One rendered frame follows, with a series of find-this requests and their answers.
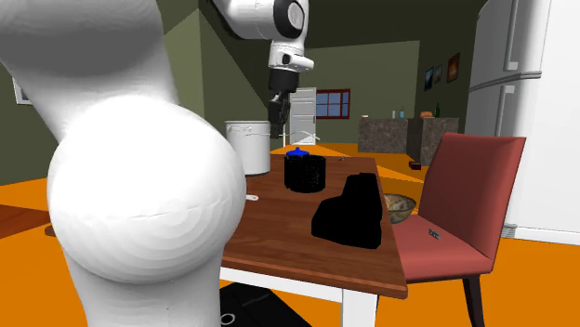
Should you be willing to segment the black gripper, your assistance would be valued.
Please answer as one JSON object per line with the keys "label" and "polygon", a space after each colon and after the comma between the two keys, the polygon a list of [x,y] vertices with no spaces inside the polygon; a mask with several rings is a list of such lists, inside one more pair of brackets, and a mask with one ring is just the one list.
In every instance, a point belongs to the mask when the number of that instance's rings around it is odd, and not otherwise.
{"label": "black gripper", "polygon": [[269,90],[274,93],[268,106],[271,138],[280,137],[280,124],[286,124],[291,107],[289,95],[287,93],[295,93],[298,83],[298,72],[282,69],[270,69]]}

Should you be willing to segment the white door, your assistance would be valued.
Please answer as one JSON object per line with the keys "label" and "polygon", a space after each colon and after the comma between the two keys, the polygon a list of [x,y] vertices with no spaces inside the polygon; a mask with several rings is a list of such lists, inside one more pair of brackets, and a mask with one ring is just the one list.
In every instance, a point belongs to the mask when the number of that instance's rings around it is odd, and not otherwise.
{"label": "white door", "polygon": [[305,131],[310,134],[316,129],[316,88],[298,88],[290,95],[290,126],[293,133]]}

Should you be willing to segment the white cooking pot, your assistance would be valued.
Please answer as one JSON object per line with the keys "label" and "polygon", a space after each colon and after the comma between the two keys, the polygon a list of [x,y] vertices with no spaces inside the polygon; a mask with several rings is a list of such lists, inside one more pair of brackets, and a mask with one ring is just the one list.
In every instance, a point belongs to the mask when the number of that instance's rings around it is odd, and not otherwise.
{"label": "white cooking pot", "polygon": [[226,121],[226,139],[240,157],[247,176],[270,171],[270,123]]}

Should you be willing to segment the red framed window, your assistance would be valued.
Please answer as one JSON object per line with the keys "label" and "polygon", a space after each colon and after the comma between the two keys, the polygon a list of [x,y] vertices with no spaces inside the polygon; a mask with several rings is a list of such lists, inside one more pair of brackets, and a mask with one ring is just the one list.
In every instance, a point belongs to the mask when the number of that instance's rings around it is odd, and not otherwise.
{"label": "red framed window", "polygon": [[316,92],[316,116],[321,119],[349,119],[349,89],[320,89]]}

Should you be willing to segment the black cylindrical container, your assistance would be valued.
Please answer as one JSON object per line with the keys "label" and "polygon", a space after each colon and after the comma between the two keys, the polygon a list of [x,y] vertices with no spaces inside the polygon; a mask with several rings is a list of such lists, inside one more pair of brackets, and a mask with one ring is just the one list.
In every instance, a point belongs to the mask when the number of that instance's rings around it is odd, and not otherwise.
{"label": "black cylindrical container", "polygon": [[294,192],[314,193],[325,188],[326,159],[319,155],[285,156],[284,185]]}

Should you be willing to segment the dark stone counter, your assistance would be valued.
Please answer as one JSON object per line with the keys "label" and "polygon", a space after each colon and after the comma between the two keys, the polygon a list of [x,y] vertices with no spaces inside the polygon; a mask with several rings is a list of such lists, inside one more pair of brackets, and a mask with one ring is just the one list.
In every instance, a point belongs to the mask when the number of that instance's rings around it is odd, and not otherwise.
{"label": "dark stone counter", "polygon": [[458,127],[458,118],[361,118],[358,152],[403,153],[428,166],[442,136]]}

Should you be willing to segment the wooden table with white legs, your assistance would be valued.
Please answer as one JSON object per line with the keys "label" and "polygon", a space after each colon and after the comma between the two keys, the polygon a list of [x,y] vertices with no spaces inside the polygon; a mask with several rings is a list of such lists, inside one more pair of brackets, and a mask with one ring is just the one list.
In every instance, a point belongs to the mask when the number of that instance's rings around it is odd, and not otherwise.
{"label": "wooden table with white legs", "polygon": [[218,327],[220,279],[336,292],[343,327],[374,327],[379,296],[408,294],[390,223],[366,250],[316,238],[310,222],[348,176],[376,168],[330,159],[327,172],[323,191],[300,194],[280,156],[248,178],[233,156],[56,155],[48,208],[88,327]]}

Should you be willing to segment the black lumpy object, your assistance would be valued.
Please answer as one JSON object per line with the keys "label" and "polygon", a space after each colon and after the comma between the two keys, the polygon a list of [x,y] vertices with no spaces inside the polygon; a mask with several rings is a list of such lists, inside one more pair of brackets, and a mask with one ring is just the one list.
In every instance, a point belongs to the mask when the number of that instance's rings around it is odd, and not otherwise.
{"label": "black lumpy object", "polygon": [[376,249],[382,238],[382,202],[375,174],[350,175],[340,196],[320,203],[311,220],[311,235],[343,245]]}

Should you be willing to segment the patterned beige bowl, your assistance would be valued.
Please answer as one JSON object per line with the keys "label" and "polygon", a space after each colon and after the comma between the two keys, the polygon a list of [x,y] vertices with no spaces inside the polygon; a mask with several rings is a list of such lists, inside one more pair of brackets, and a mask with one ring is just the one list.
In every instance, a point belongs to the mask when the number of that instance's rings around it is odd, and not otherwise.
{"label": "patterned beige bowl", "polygon": [[403,222],[403,220],[412,214],[416,206],[414,199],[401,194],[385,193],[384,198],[392,224]]}

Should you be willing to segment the black robot stand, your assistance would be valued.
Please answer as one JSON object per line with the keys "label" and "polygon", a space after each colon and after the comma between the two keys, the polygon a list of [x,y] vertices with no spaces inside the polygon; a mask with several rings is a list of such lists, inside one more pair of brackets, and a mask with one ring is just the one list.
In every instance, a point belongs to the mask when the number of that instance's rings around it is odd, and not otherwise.
{"label": "black robot stand", "polygon": [[219,294],[221,327],[311,327],[268,288],[234,282]]}

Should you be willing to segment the red upholstered chair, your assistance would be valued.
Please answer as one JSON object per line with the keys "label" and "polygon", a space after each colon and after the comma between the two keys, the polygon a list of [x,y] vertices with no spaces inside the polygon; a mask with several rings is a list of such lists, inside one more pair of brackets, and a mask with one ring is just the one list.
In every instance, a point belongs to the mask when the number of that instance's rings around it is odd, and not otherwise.
{"label": "red upholstered chair", "polygon": [[472,327],[485,327],[480,277],[494,268],[524,144],[522,137],[444,134],[417,214],[392,227],[407,282],[461,280]]}

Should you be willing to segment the white refrigerator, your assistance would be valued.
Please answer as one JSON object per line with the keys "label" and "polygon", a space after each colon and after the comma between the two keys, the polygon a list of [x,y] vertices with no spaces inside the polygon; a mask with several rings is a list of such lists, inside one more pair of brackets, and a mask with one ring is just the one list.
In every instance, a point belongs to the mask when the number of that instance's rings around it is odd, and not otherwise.
{"label": "white refrigerator", "polygon": [[508,237],[580,245],[580,0],[487,0],[465,131],[525,137]]}

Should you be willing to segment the orange wall picture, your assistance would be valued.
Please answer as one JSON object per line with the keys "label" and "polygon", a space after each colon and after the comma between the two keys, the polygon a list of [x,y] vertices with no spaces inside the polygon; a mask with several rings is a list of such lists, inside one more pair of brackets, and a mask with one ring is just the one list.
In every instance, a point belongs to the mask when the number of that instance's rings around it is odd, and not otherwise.
{"label": "orange wall picture", "polygon": [[447,83],[451,83],[452,81],[458,78],[459,63],[460,63],[460,53],[457,52],[448,60],[447,77],[446,77]]}

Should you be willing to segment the white framed wall picture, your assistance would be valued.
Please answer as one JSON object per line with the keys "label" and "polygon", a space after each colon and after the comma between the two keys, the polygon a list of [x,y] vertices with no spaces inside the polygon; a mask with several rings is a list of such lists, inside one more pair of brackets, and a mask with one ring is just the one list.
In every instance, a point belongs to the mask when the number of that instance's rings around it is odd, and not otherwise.
{"label": "white framed wall picture", "polygon": [[16,103],[18,105],[31,105],[32,102],[27,97],[24,90],[20,87],[20,85],[18,84],[18,82],[16,81],[15,78],[12,78],[12,82],[13,82],[13,86],[14,86]]}

